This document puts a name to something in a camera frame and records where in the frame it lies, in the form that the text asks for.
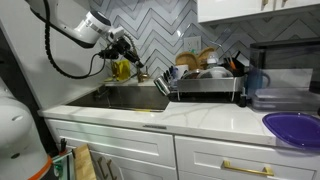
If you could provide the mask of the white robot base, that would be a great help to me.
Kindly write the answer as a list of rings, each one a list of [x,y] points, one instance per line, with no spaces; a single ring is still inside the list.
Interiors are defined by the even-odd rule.
[[[29,108],[0,78],[0,180],[41,180],[51,163]]]

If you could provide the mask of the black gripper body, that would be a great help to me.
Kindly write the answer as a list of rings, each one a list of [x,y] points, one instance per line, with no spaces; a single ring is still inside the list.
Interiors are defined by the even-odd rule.
[[[105,59],[118,59],[120,55],[123,55],[131,62],[137,62],[138,56],[131,50],[131,45],[124,39],[119,38],[116,42],[109,44],[104,50],[101,50],[98,55],[100,58]]]

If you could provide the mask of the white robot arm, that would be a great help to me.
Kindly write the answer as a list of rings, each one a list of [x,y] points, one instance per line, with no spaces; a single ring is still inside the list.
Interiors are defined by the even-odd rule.
[[[55,64],[50,50],[50,30],[54,29],[72,40],[78,46],[91,49],[99,39],[107,43],[105,50],[98,52],[103,59],[117,59],[124,56],[136,67],[143,64],[134,51],[134,44],[122,27],[113,27],[110,20],[101,12],[89,10],[85,13],[82,4],[80,10],[67,4],[61,8],[61,0],[25,0],[30,11],[45,24],[45,48],[47,56],[54,67]]]

